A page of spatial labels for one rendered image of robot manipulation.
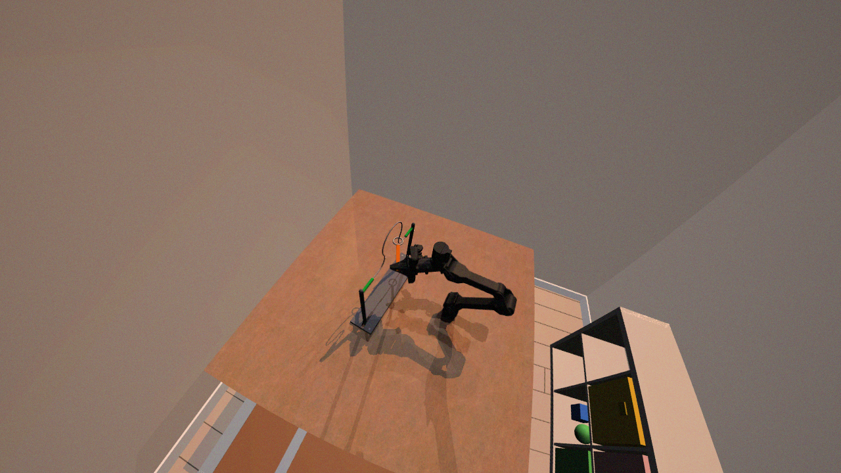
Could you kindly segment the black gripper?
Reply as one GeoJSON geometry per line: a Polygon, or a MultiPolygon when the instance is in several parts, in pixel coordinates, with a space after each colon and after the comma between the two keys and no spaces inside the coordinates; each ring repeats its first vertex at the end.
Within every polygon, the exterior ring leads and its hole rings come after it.
{"type": "Polygon", "coordinates": [[[399,270],[398,273],[408,277],[408,282],[415,282],[415,275],[418,275],[418,273],[428,275],[429,272],[432,272],[432,260],[428,256],[419,258],[416,246],[410,246],[409,251],[411,252],[410,258],[407,255],[404,260],[390,265],[390,269],[392,271],[399,270]]]}

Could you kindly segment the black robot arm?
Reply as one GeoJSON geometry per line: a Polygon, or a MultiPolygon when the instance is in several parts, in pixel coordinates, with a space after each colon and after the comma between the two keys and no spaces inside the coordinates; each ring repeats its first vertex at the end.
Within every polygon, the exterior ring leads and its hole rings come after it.
{"type": "Polygon", "coordinates": [[[494,309],[500,315],[514,315],[516,296],[502,282],[490,281],[477,273],[469,271],[451,254],[453,251],[445,242],[436,242],[433,247],[432,272],[440,272],[445,279],[453,282],[465,282],[479,288],[495,298],[463,297],[458,292],[450,292],[443,303],[442,317],[455,320],[460,309],[494,309]]]}

